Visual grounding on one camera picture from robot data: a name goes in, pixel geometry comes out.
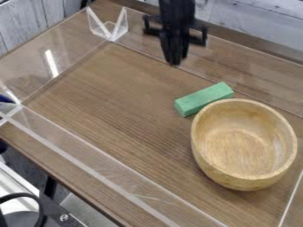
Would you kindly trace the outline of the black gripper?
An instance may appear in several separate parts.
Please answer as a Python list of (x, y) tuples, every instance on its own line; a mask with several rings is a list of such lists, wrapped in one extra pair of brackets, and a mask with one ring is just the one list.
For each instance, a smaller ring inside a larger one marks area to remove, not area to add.
[[(189, 42), (205, 46), (208, 37), (208, 27), (198, 24), (194, 18), (194, 0), (158, 0), (158, 14), (142, 15), (144, 22), (142, 33), (145, 35), (160, 36), (161, 51), (165, 61), (176, 66), (186, 58)], [(168, 33), (158, 28), (150, 27), (150, 23), (161, 24), (161, 27), (178, 32), (176, 37), (176, 57), (173, 61), (170, 49), (170, 37)], [(189, 30), (198, 29), (201, 38), (189, 36)]]

